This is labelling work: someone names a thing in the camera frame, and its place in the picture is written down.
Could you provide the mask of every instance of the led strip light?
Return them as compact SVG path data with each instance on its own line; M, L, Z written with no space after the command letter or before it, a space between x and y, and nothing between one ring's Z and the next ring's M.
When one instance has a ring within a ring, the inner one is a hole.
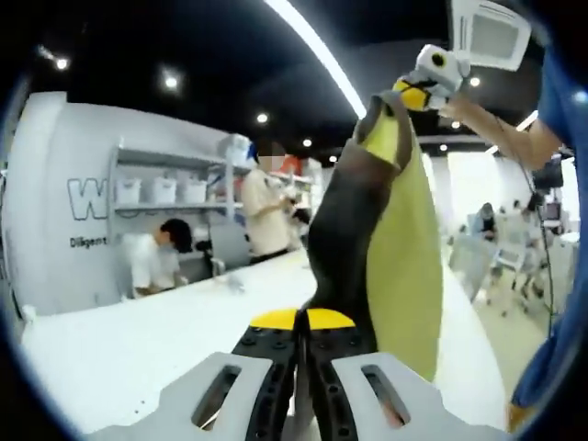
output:
M345 99L349 102L354 112L356 112L357 117L360 119L365 117L366 107L361 102L357 91L351 85L347 75L343 72L343 69L341 69L341 66L331 54L329 48L327 48L326 44L324 44L308 21L306 21L288 0L264 1L294 29L314 55L316 55L316 58L318 58L319 62L321 62L337 84L337 87L343 92Z
M525 130L527 127L529 127L531 124L533 124L535 122L535 120L537 119L537 115L538 115L538 112L535 110L533 113L531 113L531 115L526 117L523 120L523 122L521 122L518 126L516 126L516 130L517 131ZM490 149L488 149L486 151L486 153L489 153L489 154L495 154L496 152L498 152L497 145L493 145Z

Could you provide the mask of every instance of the white countertop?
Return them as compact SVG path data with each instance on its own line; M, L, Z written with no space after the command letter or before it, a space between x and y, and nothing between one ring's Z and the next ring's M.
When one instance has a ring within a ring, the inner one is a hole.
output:
M206 280L147 299L39 317L22 337L28 361L83 433L133 424L159 393L213 352L231 352L256 315L299 307L316 282L303 251L234 272L245 292ZM448 410L471 424L505 428L503 381L475 311L445 270L435 378Z

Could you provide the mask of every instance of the person's hand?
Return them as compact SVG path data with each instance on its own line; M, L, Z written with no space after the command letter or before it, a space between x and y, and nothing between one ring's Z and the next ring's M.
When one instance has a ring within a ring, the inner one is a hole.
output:
M532 408L522 408L509 404L508 406L508 431L514 432L518 426L523 423L532 413Z

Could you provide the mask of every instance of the gray gripper base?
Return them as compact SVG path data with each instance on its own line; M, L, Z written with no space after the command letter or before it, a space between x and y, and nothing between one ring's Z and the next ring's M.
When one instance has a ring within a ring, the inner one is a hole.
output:
M360 441L502 441L510 436L489 426L464 423L443 406L441 393L390 354L333 361L349 400ZM391 427L366 374L373 374L406 425Z
M87 435L91 441L244 441L255 400L271 360L215 353L161 393L157 410L129 426L110 426ZM210 431L192 423L197 407L225 369L238 377Z

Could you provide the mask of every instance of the person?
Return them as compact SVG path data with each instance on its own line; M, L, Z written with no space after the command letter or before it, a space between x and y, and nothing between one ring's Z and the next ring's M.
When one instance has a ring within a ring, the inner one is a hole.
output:
M518 213L520 213L521 211L522 211L522 208L521 208L521 201L520 201L520 200L518 200L518 199L515 199L515 200L514 200L514 202L513 202L513 213L514 213L514 214L518 214Z
M124 244L136 298L185 285L178 254L192 251L192 231L187 222L167 220L154 232L125 236Z
M288 252L290 227L285 210L291 201L281 194L269 175L284 162L285 153L275 141L258 140L254 144L257 167L247 174L241 186L245 229L249 236L252 265Z
M482 236L486 241L494 242L496 239L496 220L494 219L494 208L490 202L486 202L481 206L472 229L474 234Z
M578 197L581 218L588 219L585 192L588 189L588 71L578 61L572 36L566 37L567 18L554 12L547 3L526 2L535 18L544 24L550 36L542 65L542 84L537 120L529 131L519 131L462 94L447 94L447 104L439 111L445 117L460 121L481 137L496 144L501 153L526 168L542 168L561 145L575 151ZM588 266L588 222L582 222L578 268ZM547 341L537 350L514 391L510 406L510 427L516 428L537 407L553 383L569 350L581 334L588 309L588 272L576 271L567 307L554 324Z

